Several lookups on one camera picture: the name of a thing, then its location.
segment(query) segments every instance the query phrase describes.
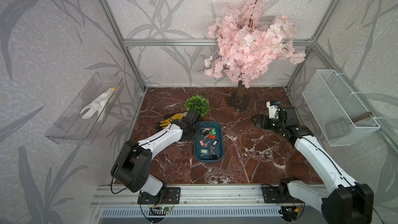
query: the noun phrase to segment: black key fob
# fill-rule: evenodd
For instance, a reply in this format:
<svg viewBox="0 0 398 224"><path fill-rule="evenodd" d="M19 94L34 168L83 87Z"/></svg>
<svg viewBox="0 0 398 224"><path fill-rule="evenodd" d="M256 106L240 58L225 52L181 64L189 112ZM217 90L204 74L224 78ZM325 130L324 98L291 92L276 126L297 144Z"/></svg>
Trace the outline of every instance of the black key fob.
<svg viewBox="0 0 398 224"><path fill-rule="evenodd" d="M216 160L216 159L218 159L218 155L211 155L210 156L210 160Z"/></svg>

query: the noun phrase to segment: white wire basket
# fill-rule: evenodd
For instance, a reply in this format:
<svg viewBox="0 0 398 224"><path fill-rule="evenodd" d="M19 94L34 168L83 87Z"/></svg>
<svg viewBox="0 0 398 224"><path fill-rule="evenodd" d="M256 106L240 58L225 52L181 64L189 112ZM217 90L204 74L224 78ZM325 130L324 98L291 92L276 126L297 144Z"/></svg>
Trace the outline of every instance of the white wire basket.
<svg viewBox="0 0 398 224"><path fill-rule="evenodd" d="M331 146L348 146L380 128L346 82L331 69L317 70L302 92Z"/></svg>

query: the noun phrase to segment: work glove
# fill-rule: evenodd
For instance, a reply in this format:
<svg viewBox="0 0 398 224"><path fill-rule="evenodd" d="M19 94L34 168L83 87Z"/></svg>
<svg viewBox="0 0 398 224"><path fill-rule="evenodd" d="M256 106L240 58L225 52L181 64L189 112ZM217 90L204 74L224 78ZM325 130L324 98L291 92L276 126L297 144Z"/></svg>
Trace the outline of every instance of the work glove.
<svg viewBox="0 0 398 224"><path fill-rule="evenodd" d="M105 108L109 98L112 96L112 93L115 91L115 89L116 88L109 88L106 92L102 93L95 100L93 100L93 102L83 107L80 113L84 112L84 110L86 109L89 110L82 116L82 119L88 119L91 116L93 116L96 112L98 112L98 115L100 115L102 110Z"/></svg>
<svg viewBox="0 0 398 224"><path fill-rule="evenodd" d="M158 125L156 126L157 130L161 130L166 128L173 120L178 119L181 120L182 117L187 116L187 112L184 113L170 113L167 115L164 115L163 117L166 118L165 120L157 123Z"/></svg>

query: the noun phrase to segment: potted plant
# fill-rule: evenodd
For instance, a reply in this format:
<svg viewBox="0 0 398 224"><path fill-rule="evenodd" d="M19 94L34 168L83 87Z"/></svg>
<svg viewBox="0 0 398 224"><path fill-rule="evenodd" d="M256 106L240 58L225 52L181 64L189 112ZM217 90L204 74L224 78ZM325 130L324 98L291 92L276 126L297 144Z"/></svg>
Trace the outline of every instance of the potted plant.
<svg viewBox="0 0 398 224"><path fill-rule="evenodd" d="M217 38L220 56L205 59L205 74L222 78L224 73L238 83L238 90L232 94L229 105L246 110L249 98L244 96L245 88L268 70L276 59L290 58L293 64L303 62L305 53L296 52L293 41L286 44L285 38L295 34L295 23L288 16L277 16L272 23L263 22L261 7L266 0L247 0L239 8L226 6L215 23L209 27L209 36Z"/></svg>
<svg viewBox="0 0 398 224"><path fill-rule="evenodd" d="M195 95L187 99L185 107L187 111L195 110L200 116L204 117L209 112L209 100L201 95Z"/></svg>

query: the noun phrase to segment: white glove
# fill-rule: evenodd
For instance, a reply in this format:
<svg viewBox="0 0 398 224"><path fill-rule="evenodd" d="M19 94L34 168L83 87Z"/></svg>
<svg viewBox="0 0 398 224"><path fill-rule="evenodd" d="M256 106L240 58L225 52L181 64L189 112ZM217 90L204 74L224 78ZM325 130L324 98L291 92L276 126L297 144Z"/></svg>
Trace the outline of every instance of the white glove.
<svg viewBox="0 0 398 224"><path fill-rule="evenodd" d="M82 119L88 119L91 116L95 114L95 112L98 112L98 115L101 114L102 110L106 106L106 103L108 102L109 98L112 96L112 93L115 91L115 88L109 88L106 92L102 93L100 96L98 96L93 102L88 104L87 106L83 107L82 112L84 110L90 108L85 115L82 116Z"/></svg>

